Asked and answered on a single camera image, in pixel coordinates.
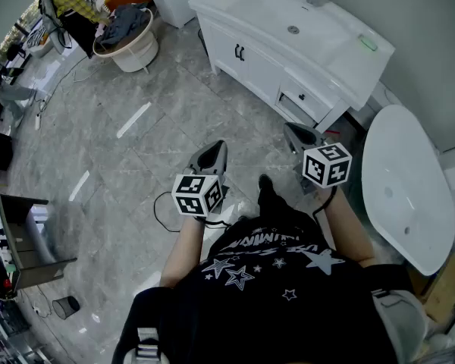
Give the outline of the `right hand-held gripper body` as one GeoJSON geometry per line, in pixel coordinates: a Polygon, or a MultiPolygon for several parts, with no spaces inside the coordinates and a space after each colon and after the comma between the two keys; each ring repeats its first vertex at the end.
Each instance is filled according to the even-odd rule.
{"type": "Polygon", "coordinates": [[[322,189],[339,186],[348,181],[352,159],[352,155],[341,143],[304,149],[301,179],[322,189]]]}

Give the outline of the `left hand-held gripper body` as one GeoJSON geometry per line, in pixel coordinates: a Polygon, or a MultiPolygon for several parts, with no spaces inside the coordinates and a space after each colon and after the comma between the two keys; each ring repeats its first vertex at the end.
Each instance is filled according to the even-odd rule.
{"type": "Polygon", "coordinates": [[[176,175],[171,196],[181,215],[208,218],[220,214],[226,191],[223,171],[198,172],[185,168],[176,175]]]}

